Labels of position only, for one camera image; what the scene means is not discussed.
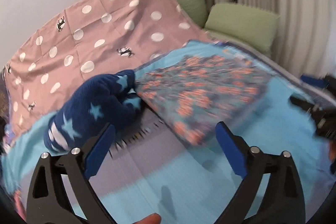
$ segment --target green pillow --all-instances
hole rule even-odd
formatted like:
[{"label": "green pillow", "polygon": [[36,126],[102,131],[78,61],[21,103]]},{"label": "green pillow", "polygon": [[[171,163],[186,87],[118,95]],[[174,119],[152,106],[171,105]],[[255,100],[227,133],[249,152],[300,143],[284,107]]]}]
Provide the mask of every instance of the green pillow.
[{"label": "green pillow", "polygon": [[245,41],[261,53],[270,52],[279,15],[232,3],[212,7],[205,28]]},{"label": "green pillow", "polygon": [[208,11],[205,0],[177,0],[182,9],[201,28],[208,19]]}]

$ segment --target blue gripper pad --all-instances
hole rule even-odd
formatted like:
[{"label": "blue gripper pad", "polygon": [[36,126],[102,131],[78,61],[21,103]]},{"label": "blue gripper pad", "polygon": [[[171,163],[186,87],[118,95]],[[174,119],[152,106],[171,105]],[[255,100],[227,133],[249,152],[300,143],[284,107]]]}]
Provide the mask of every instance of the blue gripper pad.
[{"label": "blue gripper pad", "polygon": [[224,128],[220,122],[216,125],[215,132],[216,139],[229,161],[233,172],[244,179],[247,176],[246,158],[233,141],[231,136],[234,135]]},{"label": "blue gripper pad", "polygon": [[110,124],[86,157],[84,176],[87,180],[97,175],[109,148],[115,140],[116,131],[114,126]]},{"label": "blue gripper pad", "polygon": [[308,85],[312,85],[320,89],[324,89],[327,85],[327,83],[323,79],[317,79],[307,75],[302,75],[300,79]]}]

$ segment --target mattress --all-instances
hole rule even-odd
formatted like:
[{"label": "mattress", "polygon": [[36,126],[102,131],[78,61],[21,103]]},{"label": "mattress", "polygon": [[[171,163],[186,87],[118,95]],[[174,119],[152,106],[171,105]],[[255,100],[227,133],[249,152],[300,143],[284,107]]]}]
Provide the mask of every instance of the mattress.
[{"label": "mattress", "polygon": [[[140,66],[137,77],[177,63],[184,54],[190,53],[192,43],[188,44]],[[206,48],[204,44],[199,54],[206,54]],[[223,50],[226,55],[244,57],[273,74],[263,105],[233,132],[266,153],[280,154],[283,150],[292,153],[304,190],[308,220],[327,197],[335,177],[329,173],[327,143],[312,138],[315,129],[309,116],[291,107],[288,97],[295,92],[323,106],[336,104],[256,51],[230,42],[219,43],[218,54]],[[41,131],[47,128],[47,120],[48,114],[22,135],[7,157],[2,158],[6,189],[21,186],[24,203],[34,166],[45,151]],[[125,139],[130,144],[123,149],[121,144],[113,145],[97,176],[90,179],[100,200],[118,223],[133,223],[153,212],[161,214],[163,223],[213,223],[218,218],[241,179],[233,174],[215,139],[205,146],[188,146],[149,109],[126,132]],[[267,179],[265,176],[248,216],[256,213]],[[83,217],[67,178],[64,181],[75,212]]]},{"label": "mattress", "polygon": [[[12,148],[1,157],[4,188],[9,194],[20,189],[25,205],[32,172],[46,150],[48,121],[83,81],[124,68],[135,69],[139,79],[191,52],[240,60],[272,75],[264,100],[232,131],[266,153],[292,153],[309,219],[335,177],[329,173],[326,141],[313,138],[309,116],[290,106],[288,98],[299,93],[323,107],[336,102],[248,46],[211,40],[175,0],[82,0],[47,22],[15,53],[4,73],[14,133]],[[127,146],[115,143],[90,179],[117,222],[133,223],[157,212],[163,223],[213,223],[233,197],[241,179],[216,140],[209,135],[204,145],[193,146],[175,133],[146,109],[133,128],[121,133]],[[83,217],[64,181],[75,212]],[[266,184],[267,176],[249,216],[257,211]]]}]

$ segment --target black clamp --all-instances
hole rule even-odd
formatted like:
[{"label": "black clamp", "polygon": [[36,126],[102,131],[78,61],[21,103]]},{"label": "black clamp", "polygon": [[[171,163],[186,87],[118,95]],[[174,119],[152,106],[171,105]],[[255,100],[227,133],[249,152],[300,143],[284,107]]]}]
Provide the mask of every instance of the black clamp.
[{"label": "black clamp", "polygon": [[[236,194],[215,224],[303,224],[305,200],[300,177],[288,151],[281,155],[265,154],[249,147],[220,122],[216,138],[235,174],[243,178]],[[244,219],[251,208],[264,174],[270,174],[258,212]]]},{"label": "black clamp", "polygon": [[328,90],[336,97],[336,78],[331,75],[326,75],[324,78],[314,78],[308,75],[302,75],[300,79],[317,88]]},{"label": "black clamp", "polygon": [[[249,147],[223,122],[216,126],[216,137],[233,171],[243,178],[236,194],[215,224],[303,224],[305,201],[291,154],[263,153]],[[35,168],[27,200],[28,224],[116,224],[88,182],[94,176],[109,147],[115,141],[113,126],[106,125],[97,137],[66,155],[45,152]],[[270,180],[256,215],[244,219],[257,194],[263,174]],[[75,215],[61,174],[68,175],[78,203],[87,220]]]},{"label": "black clamp", "polygon": [[[116,224],[100,202],[88,179],[97,174],[112,142],[115,130],[107,124],[98,136],[68,154],[42,153],[31,179],[27,199],[28,224]],[[75,215],[61,174],[68,175],[77,201],[87,220]]]},{"label": "black clamp", "polygon": [[[315,123],[317,136],[332,141],[336,140],[336,108],[322,109],[318,104],[311,104],[296,95],[289,97],[289,101],[310,114]],[[336,159],[330,165],[330,172],[336,173]]]}]

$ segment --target floral blanket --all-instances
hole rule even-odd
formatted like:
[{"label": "floral blanket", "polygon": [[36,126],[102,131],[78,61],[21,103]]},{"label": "floral blanket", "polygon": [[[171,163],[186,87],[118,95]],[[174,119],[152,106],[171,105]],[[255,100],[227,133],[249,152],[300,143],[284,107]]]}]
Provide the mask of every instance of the floral blanket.
[{"label": "floral blanket", "polygon": [[175,133],[201,144],[218,121],[230,123],[266,90],[271,75],[223,56],[184,56],[175,65],[144,74],[138,95]]}]

